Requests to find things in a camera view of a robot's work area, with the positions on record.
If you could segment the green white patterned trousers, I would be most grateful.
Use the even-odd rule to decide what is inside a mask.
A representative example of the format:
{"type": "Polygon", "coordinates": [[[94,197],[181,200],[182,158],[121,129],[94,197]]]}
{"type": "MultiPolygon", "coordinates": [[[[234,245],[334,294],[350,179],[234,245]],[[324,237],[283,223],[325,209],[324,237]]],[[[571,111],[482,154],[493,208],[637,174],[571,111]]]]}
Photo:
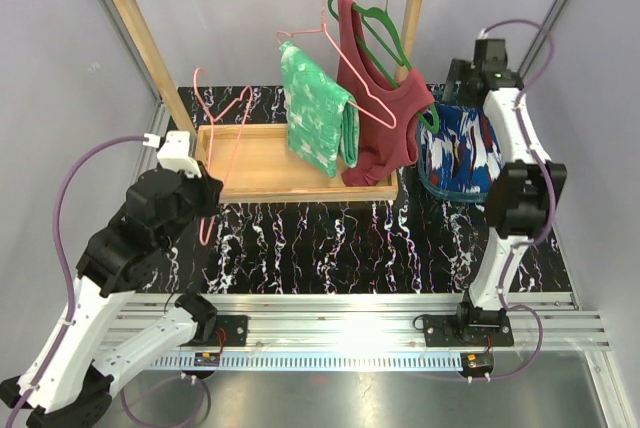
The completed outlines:
{"type": "Polygon", "coordinates": [[[356,166],[360,123],[354,97],[290,41],[280,45],[287,146],[330,178],[356,166]]]}

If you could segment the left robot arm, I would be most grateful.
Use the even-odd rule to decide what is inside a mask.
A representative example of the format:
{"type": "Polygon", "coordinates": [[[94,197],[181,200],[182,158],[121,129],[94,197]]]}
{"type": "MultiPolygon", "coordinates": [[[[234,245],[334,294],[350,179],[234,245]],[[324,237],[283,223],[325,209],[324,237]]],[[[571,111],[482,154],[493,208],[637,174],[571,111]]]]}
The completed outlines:
{"type": "Polygon", "coordinates": [[[205,345],[217,331],[217,310],[197,293],[177,298],[150,327],[106,355],[97,353],[120,310],[196,218],[213,215],[223,183],[207,174],[154,169],[128,188],[105,228],[88,241],[71,296],[42,351],[21,376],[1,383],[12,426],[22,409],[29,427],[92,427],[114,396],[164,353],[205,345]]]}

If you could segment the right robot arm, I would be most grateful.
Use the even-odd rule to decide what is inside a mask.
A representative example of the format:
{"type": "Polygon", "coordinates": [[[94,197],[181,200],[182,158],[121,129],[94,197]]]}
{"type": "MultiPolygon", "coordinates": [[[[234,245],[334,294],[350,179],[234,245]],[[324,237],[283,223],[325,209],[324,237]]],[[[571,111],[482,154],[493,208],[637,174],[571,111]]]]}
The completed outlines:
{"type": "Polygon", "coordinates": [[[425,338],[435,346],[509,347],[506,297],[526,251],[551,229],[567,168],[551,160],[535,133],[505,40],[481,36],[472,60],[453,60],[444,99],[455,83],[460,100],[481,108],[491,123],[502,166],[485,202],[489,238],[478,274],[454,314],[425,324],[425,338]]]}

